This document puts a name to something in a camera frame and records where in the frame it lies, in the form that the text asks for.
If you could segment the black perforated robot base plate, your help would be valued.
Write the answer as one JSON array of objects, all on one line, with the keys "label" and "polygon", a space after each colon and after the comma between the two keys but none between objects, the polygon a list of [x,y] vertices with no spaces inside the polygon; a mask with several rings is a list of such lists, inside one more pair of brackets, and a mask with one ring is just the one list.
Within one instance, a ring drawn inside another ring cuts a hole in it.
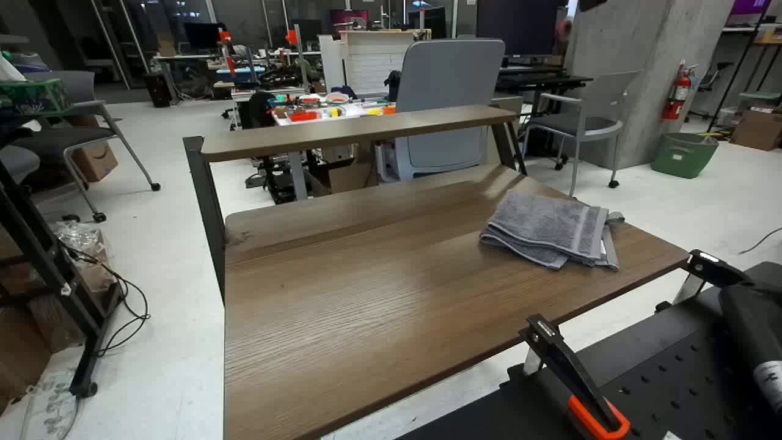
[{"label": "black perforated robot base plate", "polygon": [[[782,440],[715,288],[583,349],[580,360],[632,421],[628,440]],[[567,396],[547,369],[512,377],[401,440],[586,440]]]}]

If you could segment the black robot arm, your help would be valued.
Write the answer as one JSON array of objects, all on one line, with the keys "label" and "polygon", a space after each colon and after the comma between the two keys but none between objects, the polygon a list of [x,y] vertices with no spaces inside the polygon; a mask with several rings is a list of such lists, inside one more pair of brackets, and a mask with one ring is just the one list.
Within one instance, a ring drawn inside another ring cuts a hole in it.
[{"label": "black robot arm", "polygon": [[732,341],[776,416],[782,412],[782,266],[762,262],[720,290]]}]

